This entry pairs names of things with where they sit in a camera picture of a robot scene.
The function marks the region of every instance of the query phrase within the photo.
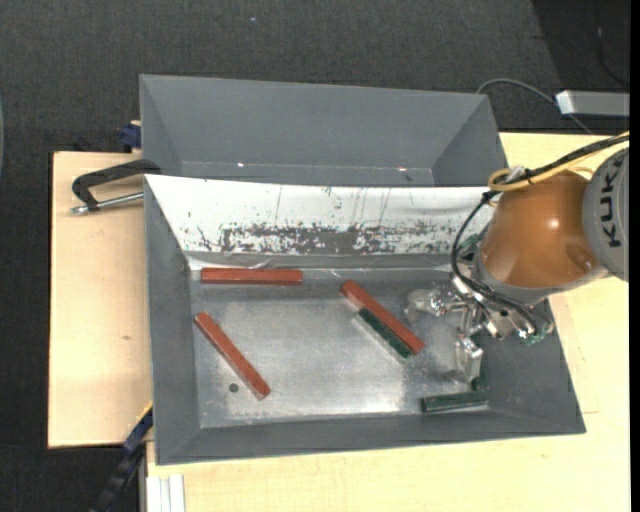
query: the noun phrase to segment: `floor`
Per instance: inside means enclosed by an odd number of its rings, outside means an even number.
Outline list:
[[[473,92],[628,91],[631,0],[5,0],[0,5],[0,510],[87,510],[116,448],[47,451],[49,152],[123,151],[138,73]],[[580,132],[521,87],[501,130]],[[628,120],[586,119],[596,133]],[[117,510],[133,510],[131,490]]]

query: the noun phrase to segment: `gray carpet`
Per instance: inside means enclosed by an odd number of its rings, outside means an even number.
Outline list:
[[[546,33],[562,41],[553,6],[542,7]],[[561,50],[550,53],[528,0],[1,2],[0,510],[86,510],[117,460],[109,449],[44,449],[48,153],[121,151],[115,134],[139,116],[139,73],[465,92],[504,76],[553,94],[565,85],[558,59],[575,60]],[[612,86],[597,59],[584,62],[572,76]],[[502,130],[577,130],[527,91],[489,93]],[[121,508],[134,502],[129,493]]]

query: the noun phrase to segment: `green block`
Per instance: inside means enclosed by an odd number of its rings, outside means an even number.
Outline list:
[[[449,411],[484,405],[488,401],[486,391],[468,391],[451,395],[430,396],[422,399],[423,412]]]
[[[380,319],[367,308],[363,308],[358,312],[358,320],[367,328],[367,330],[379,341],[386,343],[396,352],[402,359],[411,356],[411,350],[402,343],[391,329],[389,329]]]

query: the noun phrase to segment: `red bar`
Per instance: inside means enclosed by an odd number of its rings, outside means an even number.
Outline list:
[[[400,338],[411,353],[417,354],[424,348],[424,342],[407,329],[400,320],[389,313],[371,295],[365,292],[355,281],[349,280],[340,287],[340,292],[358,309],[367,308]]]
[[[220,326],[213,321],[213,318],[202,311],[196,315],[194,322],[200,328],[202,334],[207,337],[227,363],[235,370],[238,377],[253,391],[258,400],[262,400],[271,393],[269,385],[256,369],[251,366],[251,363],[245,359]]]
[[[203,268],[200,282],[204,284],[271,284],[293,286],[302,284],[302,271],[266,268]]]

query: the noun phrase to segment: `wooden board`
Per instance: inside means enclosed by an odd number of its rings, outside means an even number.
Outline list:
[[[510,163],[529,167],[597,138],[502,135]],[[141,205],[68,214],[75,176],[132,158],[54,158],[52,447],[122,442],[151,396]],[[113,187],[103,196],[139,190]],[[587,434],[162,467],[150,443],[147,471],[183,473],[190,512],[628,510],[628,293],[607,279],[552,300]]]

